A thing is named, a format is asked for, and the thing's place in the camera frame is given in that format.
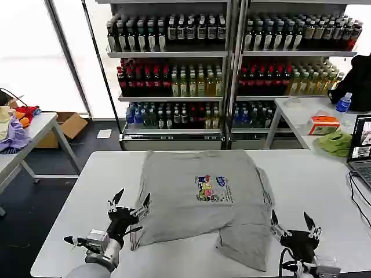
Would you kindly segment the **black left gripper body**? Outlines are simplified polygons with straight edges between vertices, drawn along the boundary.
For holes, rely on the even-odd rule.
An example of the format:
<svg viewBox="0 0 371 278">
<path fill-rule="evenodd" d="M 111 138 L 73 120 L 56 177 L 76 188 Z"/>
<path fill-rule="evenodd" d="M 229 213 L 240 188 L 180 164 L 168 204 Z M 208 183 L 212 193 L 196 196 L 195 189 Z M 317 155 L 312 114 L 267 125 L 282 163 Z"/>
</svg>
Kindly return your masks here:
<svg viewBox="0 0 371 278">
<path fill-rule="evenodd" d="M 127 235 L 127 228 L 139 223 L 139 217 L 132 214 L 134 209 L 127 207 L 117 207 L 116 211 L 108 212 L 110 225 L 107 228 L 108 237 L 116 240 L 121 247 L 124 245 L 123 238 Z"/>
</svg>

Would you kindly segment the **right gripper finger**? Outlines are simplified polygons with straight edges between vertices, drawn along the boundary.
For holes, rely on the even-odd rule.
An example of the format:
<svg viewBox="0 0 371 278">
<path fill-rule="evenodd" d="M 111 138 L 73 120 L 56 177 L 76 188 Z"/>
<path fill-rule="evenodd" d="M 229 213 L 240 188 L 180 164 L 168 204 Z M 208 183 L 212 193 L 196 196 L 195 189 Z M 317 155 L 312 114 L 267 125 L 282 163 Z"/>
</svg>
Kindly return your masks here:
<svg viewBox="0 0 371 278">
<path fill-rule="evenodd" d="M 322 232 L 322 228 L 320 226 L 316 226 L 314 223 L 314 220 L 306 212 L 303 212 L 303 215 L 304 215 L 304 220 L 307 224 L 308 230 L 310 232 L 309 238 L 318 239 Z"/>
<path fill-rule="evenodd" d="M 289 237 L 292 235 L 291 232 L 284 229 L 283 226 L 280 225 L 277 215 L 274 210 L 272 210 L 272 213 L 271 213 L 270 230 L 276 238 Z"/>
</svg>

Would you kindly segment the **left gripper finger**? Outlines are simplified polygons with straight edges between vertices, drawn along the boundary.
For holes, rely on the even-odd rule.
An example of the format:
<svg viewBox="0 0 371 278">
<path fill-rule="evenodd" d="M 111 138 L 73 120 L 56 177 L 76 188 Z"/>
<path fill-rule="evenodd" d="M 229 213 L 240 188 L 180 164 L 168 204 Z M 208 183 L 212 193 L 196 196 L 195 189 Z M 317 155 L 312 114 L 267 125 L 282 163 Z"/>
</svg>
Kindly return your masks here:
<svg viewBox="0 0 371 278">
<path fill-rule="evenodd" d="M 140 208 L 134 209 L 133 211 L 130 212 L 130 215 L 133 215 L 134 217 L 142 217 L 145 214 L 148 213 L 150 201 L 151 201 L 151 194 L 148 193 L 146 198 L 144 199 L 144 202 Z"/>
<path fill-rule="evenodd" d="M 122 188 L 119 192 L 115 194 L 112 200 L 108 200 L 108 213 L 114 213 L 117 211 L 117 205 L 122 197 L 124 189 Z"/>
</svg>

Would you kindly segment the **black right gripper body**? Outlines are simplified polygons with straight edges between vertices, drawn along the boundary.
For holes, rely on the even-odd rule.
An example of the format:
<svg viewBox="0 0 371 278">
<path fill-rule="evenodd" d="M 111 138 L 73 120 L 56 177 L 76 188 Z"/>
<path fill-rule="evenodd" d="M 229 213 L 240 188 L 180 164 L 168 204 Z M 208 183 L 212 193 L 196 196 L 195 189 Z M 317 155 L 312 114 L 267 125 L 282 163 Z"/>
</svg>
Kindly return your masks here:
<svg viewBox="0 0 371 278">
<path fill-rule="evenodd" d="M 313 262 L 315 253 L 319 245 L 316 237 L 309 237 L 306 231 L 288 230 L 290 235 L 281 236 L 282 246 L 290 249 L 293 259 L 301 262 Z"/>
</svg>

